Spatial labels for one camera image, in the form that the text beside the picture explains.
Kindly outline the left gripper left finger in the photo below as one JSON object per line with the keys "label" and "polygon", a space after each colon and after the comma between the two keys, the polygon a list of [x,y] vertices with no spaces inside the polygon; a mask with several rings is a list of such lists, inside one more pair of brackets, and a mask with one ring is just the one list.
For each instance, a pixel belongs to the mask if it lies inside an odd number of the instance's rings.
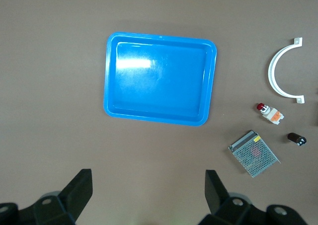
{"label": "left gripper left finger", "polygon": [[0,225],[76,225],[92,193],[92,171],[82,169],[62,191],[44,194],[27,208],[0,203]]}

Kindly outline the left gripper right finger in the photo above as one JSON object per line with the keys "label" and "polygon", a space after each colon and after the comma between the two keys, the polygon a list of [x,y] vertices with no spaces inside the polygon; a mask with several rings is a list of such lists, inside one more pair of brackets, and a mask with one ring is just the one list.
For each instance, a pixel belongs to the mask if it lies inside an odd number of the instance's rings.
{"label": "left gripper right finger", "polygon": [[245,197],[228,193],[215,170],[205,172],[205,198],[210,213],[198,225],[308,225],[288,206],[274,204],[262,211]]}

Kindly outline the black cylindrical capacitor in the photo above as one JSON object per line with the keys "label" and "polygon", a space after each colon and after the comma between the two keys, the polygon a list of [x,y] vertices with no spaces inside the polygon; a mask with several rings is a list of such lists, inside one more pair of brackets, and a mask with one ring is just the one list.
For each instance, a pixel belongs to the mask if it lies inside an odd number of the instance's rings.
{"label": "black cylindrical capacitor", "polygon": [[288,140],[296,143],[298,146],[303,146],[307,143],[307,139],[296,133],[289,133],[287,135]]}

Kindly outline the metal mesh power supply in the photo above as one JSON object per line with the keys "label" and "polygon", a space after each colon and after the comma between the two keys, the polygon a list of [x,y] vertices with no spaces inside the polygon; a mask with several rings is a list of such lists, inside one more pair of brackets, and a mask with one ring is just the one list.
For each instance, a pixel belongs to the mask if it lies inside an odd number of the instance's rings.
{"label": "metal mesh power supply", "polygon": [[253,130],[229,145],[228,149],[252,178],[280,162],[262,137]]}

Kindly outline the blue plastic tray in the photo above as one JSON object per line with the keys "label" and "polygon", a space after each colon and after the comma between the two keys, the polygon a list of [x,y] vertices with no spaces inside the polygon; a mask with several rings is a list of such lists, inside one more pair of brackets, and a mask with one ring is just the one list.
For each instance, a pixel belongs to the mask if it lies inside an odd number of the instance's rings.
{"label": "blue plastic tray", "polygon": [[106,43],[104,111],[112,117],[202,126],[217,59],[207,39],[115,32]]}

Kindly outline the red push button switch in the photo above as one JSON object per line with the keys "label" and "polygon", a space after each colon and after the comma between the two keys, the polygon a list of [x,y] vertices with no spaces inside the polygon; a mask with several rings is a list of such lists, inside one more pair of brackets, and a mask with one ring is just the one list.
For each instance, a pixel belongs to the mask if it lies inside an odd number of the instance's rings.
{"label": "red push button switch", "polygon": [[279,125],[280,121],[285,118],[285,116],[278,111],[276,108],[270,107],[264,103],[259,103],[256,109],[262,114],[262,116],[275,125]]}

